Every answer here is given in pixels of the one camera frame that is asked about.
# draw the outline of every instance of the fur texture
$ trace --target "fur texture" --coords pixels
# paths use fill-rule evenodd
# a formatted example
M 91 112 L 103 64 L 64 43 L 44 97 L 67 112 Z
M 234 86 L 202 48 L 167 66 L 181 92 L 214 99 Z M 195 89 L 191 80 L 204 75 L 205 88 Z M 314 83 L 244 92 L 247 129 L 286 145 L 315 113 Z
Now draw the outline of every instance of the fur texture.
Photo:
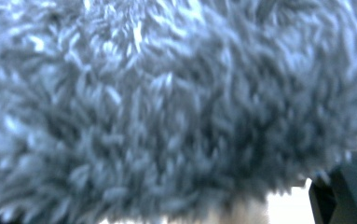
M 201 217 L 357 148 L 357 0 L 0 0 L 0 218 Z

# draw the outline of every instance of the fluffy gray fur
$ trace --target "fluffy gray fur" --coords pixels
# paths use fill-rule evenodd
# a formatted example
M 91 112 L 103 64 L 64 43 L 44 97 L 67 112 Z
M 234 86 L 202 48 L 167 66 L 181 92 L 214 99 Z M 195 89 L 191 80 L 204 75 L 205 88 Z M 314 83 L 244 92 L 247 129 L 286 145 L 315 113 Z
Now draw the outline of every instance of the fluffy gray fur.
M 357 148 L 357 0 L 0 0 L 0 218 L 200 217 Z

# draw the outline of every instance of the shaggy blue-gray fabric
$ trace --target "shaggy blue-gray fabric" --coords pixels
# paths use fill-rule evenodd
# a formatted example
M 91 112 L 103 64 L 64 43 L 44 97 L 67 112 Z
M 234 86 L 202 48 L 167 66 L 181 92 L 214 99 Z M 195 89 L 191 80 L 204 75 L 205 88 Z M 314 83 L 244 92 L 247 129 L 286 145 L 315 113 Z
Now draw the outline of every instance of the shaggy blue-gray fabric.
M 201 217 L 357 148 L 357 0 L 0 0 L 0 218 Z

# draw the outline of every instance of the dark corner object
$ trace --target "dark corner object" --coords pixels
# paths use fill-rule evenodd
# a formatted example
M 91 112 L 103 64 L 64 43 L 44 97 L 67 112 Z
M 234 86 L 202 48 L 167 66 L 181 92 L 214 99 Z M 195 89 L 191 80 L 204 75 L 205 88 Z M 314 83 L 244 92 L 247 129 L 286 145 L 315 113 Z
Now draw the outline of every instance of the dark corner object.
M 309 189 L 315 223 L 357 224 L 357 152 L 330 177 L 330 185 L 317 180 Z

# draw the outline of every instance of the plush material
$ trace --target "plush material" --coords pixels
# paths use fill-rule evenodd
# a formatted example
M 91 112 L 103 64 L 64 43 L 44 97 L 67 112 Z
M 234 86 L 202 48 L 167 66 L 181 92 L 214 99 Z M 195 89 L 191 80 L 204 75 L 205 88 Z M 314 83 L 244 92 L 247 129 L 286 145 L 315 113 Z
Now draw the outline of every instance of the plush material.
M 357 0 L 0 0 L 0 219 L 201 217 L 357 148 Z

